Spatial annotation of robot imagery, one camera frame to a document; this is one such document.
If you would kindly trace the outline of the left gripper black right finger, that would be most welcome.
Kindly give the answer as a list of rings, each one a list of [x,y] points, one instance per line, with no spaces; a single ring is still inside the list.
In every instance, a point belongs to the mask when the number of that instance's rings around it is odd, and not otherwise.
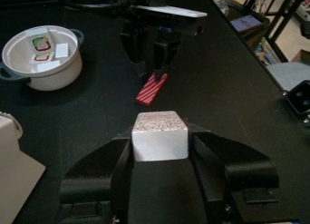
[[[280,179],[273,160],[196,124],[189,126],[189,149],[209,223],[280,221]]]

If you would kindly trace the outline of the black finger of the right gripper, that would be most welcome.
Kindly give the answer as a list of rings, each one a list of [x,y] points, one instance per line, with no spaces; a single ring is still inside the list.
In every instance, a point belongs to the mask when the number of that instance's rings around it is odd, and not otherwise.
[[[138,76],[143,77],[146,74],[147,27],[137,23],[125,23],[121,37],[131,65],[137,70]]]
[[[162,79],[164,74],[168,72],[169,65],[176,58],[181,41],[157,42],[154,44],[154,73],[156,80]]]

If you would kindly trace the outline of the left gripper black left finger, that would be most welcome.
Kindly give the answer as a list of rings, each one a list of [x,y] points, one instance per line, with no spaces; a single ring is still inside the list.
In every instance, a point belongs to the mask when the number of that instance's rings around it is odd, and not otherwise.
[[[126,131],[65,174],[58,224],[129,224],[133,168],[133,140]]]

